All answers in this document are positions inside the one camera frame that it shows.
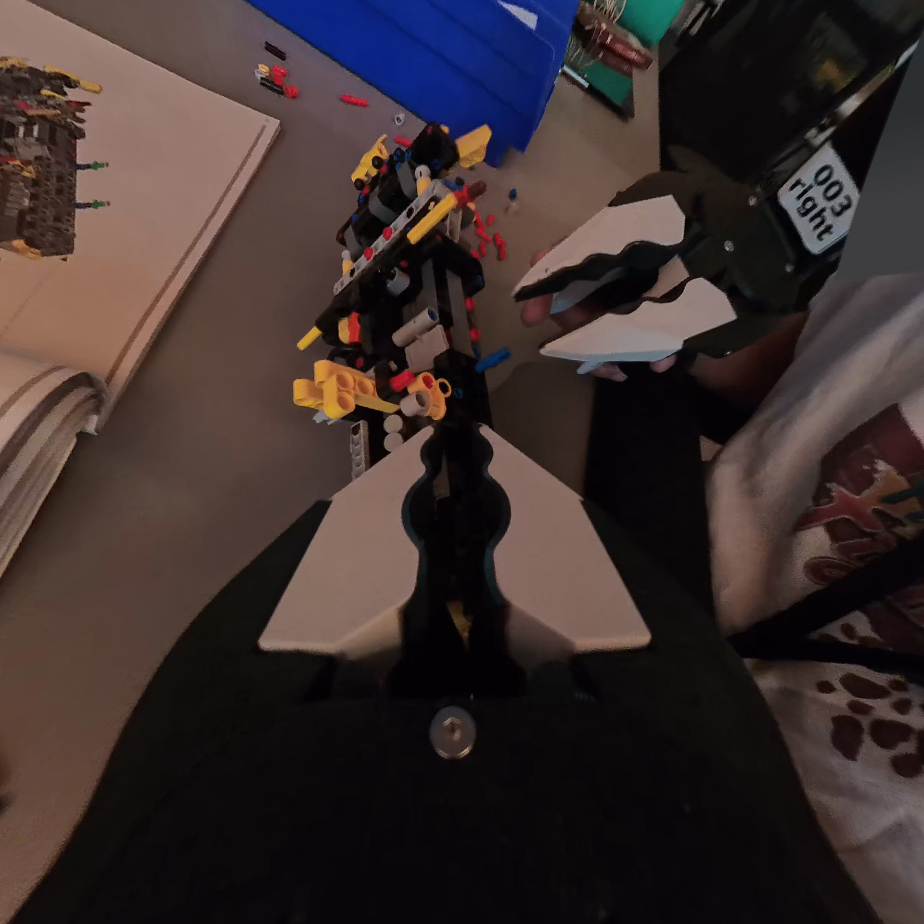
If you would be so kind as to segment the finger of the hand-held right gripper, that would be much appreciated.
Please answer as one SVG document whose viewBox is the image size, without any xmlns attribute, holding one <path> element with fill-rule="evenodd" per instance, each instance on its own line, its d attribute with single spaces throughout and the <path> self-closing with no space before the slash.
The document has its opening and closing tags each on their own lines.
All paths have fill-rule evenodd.
<svg viewBox="0 0 924 924">
<path fill-rule="evenodd" d="M 686 232 L 687 216 L 672 196 L 604 207 L 536 261 L 512 297 L 580 302 L 609 283 L 657 275 Z"/>
<path fill-rule="evenodd" d="M 609 311 L 549 341 L 539 352 L 578 363 L 653 362 L 678 353 L 688 339 L 735 320 L 721 289 L 690 277 L 666 295 L 645 298 L 628 313 Z"/>
</svg>

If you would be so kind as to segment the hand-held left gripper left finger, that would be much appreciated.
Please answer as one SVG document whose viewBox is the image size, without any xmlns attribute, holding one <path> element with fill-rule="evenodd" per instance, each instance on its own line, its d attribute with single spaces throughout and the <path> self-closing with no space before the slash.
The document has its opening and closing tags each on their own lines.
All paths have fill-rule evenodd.
<svg viewBox="0 0 924 924">
<path fill-rule="evenodd" d="M 425 477 L 427 427 L 339 491 L 321 519 L 258 645 L 264 652 L 384 656 L 401 645 L 401 613 L 420 554 L 404 521 Z"/>
</svg>

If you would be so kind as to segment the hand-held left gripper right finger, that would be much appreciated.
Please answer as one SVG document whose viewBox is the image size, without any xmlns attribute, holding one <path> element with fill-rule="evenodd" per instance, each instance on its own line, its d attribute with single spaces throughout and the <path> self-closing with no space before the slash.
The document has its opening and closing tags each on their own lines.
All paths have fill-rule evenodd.
<svg viewBox="0 0 924 924">
<path fill-rule="evenodd" d="M 493 551 L 513 656 L 633 651 L 652 634 L 575 491 L 480 427 L 509 524 Z"/>
</svg>

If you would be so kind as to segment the black yellow lego car chassis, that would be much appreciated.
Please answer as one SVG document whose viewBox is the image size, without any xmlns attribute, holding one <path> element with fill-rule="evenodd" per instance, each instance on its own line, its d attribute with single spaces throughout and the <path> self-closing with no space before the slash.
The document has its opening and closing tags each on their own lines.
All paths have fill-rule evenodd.
<svg viewBox="0 0 924 924">
<path fill-rule="evenodd" d="M 352 214 L 336 233 L 342 272 L 329 306 L 298 342 L 326 354 L 293 383 L 293 402 L 314 422 L 348 435 L 351 481 L 426 427 L 426 468 L 403 506 L 420 554 L 408 606 L 473 617 L 503 607 L 493 551 L 510 507 L 487 473 L 491 413 L 473 316 L 485 285 L 481 260 L 461 237 L 463 206 L 485 186 L 468 170 L 483 161 L 491 130 L 454 138 L 437 122 L 362 156 L 351 180 Z"/>
</svg>

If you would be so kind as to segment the person's right forearm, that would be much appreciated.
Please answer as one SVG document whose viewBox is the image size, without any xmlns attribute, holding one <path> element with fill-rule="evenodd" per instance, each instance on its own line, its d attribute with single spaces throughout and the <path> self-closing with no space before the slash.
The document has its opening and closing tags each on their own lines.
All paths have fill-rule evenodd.
<svg viewBox="0 0 924 924">
<path fill-rule="evenodd" d="M 693 378 L 732 404 L 755 407 L 791 364 L 806 320 L 805 313 L 791 316 L 771 333 L 725 358 L 698 357 L 691 368 Z"/>
</svg>

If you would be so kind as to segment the scattered red blue lego pins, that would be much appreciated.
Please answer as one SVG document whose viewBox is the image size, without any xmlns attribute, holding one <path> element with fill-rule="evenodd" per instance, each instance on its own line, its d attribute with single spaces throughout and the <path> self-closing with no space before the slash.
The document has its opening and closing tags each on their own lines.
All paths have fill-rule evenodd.
<svg viewBox="0 0 924 924">
<path fill-rule="evenodd" d="M 508 256 L 509 243 L 497 225 L 495 214 L 483 216 L 477 202 L 468 201 L 462 211 L 463 237 L 468 240 L 470 255 L 476 260 L 485 260 L 490 255 L 498 262 Z"/>
</svg>

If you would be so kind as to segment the teal felt bag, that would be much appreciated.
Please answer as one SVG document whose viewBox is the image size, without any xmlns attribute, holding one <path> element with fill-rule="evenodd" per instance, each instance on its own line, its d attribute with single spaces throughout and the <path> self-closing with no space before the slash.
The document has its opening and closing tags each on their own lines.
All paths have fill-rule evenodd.
<svg viewBox="0 0 924 924">
<path fill-rule="evenodd" d="M 562 72 L 617 116 L 634 116 L 634 82 L 646 75 L 683 3 L 580 2 Z"/>
</svg>

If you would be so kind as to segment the blue plastic bin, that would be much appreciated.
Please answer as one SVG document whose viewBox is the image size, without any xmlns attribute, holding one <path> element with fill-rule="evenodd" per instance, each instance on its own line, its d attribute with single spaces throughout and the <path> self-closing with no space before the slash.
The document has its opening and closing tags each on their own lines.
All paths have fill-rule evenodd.
<svg viewBox="0 0 924 924">
<path fill-rule="evenodd" d="M 578 1 L 251 1 L 424 122 L 486 125 L 487 163 L 524 154 L 564 63 Z"/>
</svg>

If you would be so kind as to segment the open instruction booklet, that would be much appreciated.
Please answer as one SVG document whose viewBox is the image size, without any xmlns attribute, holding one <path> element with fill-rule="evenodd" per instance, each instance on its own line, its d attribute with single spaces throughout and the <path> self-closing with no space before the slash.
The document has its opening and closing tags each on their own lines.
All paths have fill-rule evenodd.
<svg viewBox="0 0 924 924">
<path fill-rule="evenodd" d="M 1 4 L 1 567 L 280 132 L 31 2 Z"/>
</svg>

